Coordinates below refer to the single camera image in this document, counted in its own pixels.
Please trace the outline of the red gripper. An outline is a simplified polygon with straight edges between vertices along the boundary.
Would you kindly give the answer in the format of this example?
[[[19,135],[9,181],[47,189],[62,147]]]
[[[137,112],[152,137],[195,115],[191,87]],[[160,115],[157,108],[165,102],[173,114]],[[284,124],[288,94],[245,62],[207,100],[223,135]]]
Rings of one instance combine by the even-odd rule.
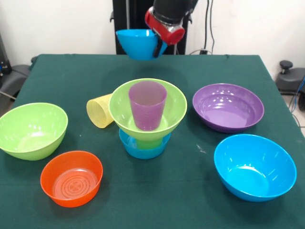
[[[160,38],[157,40],[157,46],[153,52],[153,58],[159,57],[163,41],[167,45],[175,45],[185,35],[185,29],[182,27],[182,23],[178,25],[167,25],[157,20],[153,15],[153,6],[151,6],[145,14],[145,23]]]

